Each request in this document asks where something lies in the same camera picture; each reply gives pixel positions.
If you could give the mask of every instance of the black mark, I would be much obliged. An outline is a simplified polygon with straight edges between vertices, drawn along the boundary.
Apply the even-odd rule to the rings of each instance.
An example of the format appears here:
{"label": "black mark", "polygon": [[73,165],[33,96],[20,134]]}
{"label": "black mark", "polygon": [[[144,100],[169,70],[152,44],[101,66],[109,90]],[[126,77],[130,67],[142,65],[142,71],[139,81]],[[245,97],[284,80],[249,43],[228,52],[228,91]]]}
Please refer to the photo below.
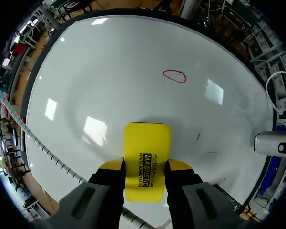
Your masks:
{"label": "black mark", "polygon": [[194,141],[193,143],[197,143],[197,141],[198,141],[198,139],[199,139],[199,137],[200,137],[200,133],[199,133],[199,135],[198,135],[198,137],[197,137],[197,139],[196,139],[196,141]]}

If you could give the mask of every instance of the white cable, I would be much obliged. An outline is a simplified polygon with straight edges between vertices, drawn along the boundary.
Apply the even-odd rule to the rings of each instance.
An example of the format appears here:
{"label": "white cable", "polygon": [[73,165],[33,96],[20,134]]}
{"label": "white cable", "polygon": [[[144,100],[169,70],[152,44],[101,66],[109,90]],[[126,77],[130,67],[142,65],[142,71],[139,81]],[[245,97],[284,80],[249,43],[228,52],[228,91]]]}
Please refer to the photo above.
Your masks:
{"label": "white cable", "polygon": [[224,13],[223,10],[224,10],[225,2],[226,2],[226,1],[227,1],[227,0],[224,0],[223,5],[222,5],[222,7],[221,7],[221,13],[222,13],[222,14]]}
{"label": "white cable", "polygon": [[271,98],[270,98],[270,96],[269,96],[269,93],[268,93],[268,84],[269,84],[270,80],[271,80],[274,76],[276,76],[277,74],[281,74],[281,73],[286,74],[285,71],[278,71],[278,72],[276,72],[276,73],[273,73],[273,74],[268,78],[268,80],[267,80],[267,82],[266,82],[266,95],[267,95],[267,98],[269,99],[270,104],[272,105],[273,109],[274,109],[277,113],[279,113],[279,115],[282,115],[283,112],[281,112],[281,111],[273,104],[273,102],[272,102],[272,100],[271,100]]}
{"label": "white cable", "polygon": [[217,9],[215,9],[215,10],[210,10],[210,0],[209,0],[209,7],[208,7],[208,9],[205,9],[205,8],[203,8],[202,6],[199,6],[201,9],[203,9],[204,11],[208,11],[208,12],[210,12],[210,11],[217,11],[217,10],[220,10],[221,9],[221,11],[223,11],[223,8],[225,7],[225,1],[226,0],[224,0],[224,3],[223,3],[223,5],[222,5],[222,7],[219,7],[219,8],[217,8]]}
{"label": "white cable", "polygon": [[221,7],[219,7],[219,8],[217,8],[216,10],[208,10],[208,9],[205,9],[205,8],[203,8],[203,7],[201,7],[201,6],[200,6],[200,8],[203,9],[204,11],[217,11],[217,10],[220,10],[220,9],[221,9]]}
{"label": "white cable", "polygon": [[[78,175],[76,172],[74,172],[71,168],[66,166],[65,163],[60,161],[57,156],[55,156],[34,134],[33,132],[25,125],[25,123],[22,121],[20,116],[16,113],[12,105],[7,101],[7,99],[4,97],[3,92],[0,90],[0,100],[10,113],[10,115],[13,117],[13,119],[16,121],[16,123],[20,126],[21,130],[25,132],[25,134],[30,138],[38,147],[39,149],[44,152],[51,161],[53,161],[56,165],[60,167],[60,169],[64,172],[66,172],[69,176],[71,176],[74,180],[76,180],[78,183],[87,182],[84,178],[82,178],[80,175]],[[141,229],[154,229],[154,227],[147,222],[145,222],[140,217],[133,214],[130,210],[122,206],[122,213],[127,220],[129,220],[134,225],[137,225]]]}
{"label": "white cable", "polygon": [[209,8],[208,8],[208,20],[210,21],[210,6],[211,6],[211,0],[209,0]]}

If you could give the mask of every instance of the red circle drawing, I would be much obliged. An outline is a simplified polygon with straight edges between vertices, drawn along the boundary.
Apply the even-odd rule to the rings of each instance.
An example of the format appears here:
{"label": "red circle drawing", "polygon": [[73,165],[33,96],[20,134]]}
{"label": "red circle drawing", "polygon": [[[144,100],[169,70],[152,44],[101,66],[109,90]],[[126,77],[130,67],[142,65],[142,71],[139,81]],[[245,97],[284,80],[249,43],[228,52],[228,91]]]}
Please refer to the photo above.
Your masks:
{"label": "red circle drawing", "polygon": [[[183,81],[178,81],[178,80],[175,80],[173,78],[171,78],[170,76],[166,75],[165,73],[166,72],[175,72],[175,73],[180,73],[183,77],[184,77],[184,80]],[[163,75],[166,77],[166,78],[169,78],[170,80],[173,80],[177,83],[185,83],[186,82],[186,75],[182,72],[182,71],[178,71],[178,70],[165,70],[163,71]]]}

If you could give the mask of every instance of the red object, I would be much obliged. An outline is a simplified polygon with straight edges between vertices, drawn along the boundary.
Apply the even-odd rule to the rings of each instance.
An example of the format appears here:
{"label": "red object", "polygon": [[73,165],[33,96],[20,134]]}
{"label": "red object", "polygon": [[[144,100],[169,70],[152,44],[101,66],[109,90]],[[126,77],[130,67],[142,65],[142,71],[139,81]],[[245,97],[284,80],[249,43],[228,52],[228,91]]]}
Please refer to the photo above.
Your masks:
{"label": "red object", "polygon": [[[184,80],[183,81],[178,81],[178,80],[175,80],[173,79],[171,76],[168,76],[166,75],[165,73],[169,73],[169,72],[175,72],[175,73],[180,73],[183,77],[184,77]],[[182,71],[178,71],[178,70],[165,70],[163,71],[163,75],[167,78],[169,78],[170,80],[173,80],[177,83],[185,83],[186,82],[186,75],[182,72]]]}
{"label": "red object", "polygon": [[26,45],[25,44],[16,44],[15,48],[12,50],[14,56],[18,56],[20,53],[23,52],[23,50],[26,49]]}

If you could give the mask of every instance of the yellow eraser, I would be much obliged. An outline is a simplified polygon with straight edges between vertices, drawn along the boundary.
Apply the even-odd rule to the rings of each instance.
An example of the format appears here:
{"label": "yellow eraser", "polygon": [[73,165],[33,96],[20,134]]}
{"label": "yellow eraser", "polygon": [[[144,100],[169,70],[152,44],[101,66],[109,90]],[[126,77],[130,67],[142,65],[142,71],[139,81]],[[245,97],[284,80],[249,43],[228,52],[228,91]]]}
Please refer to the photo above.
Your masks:
{"label": "yellow eraser", "polygon": [[129,123],[124,130],[125,192],[130,202],[160,202],[171,129],[162,123]]}

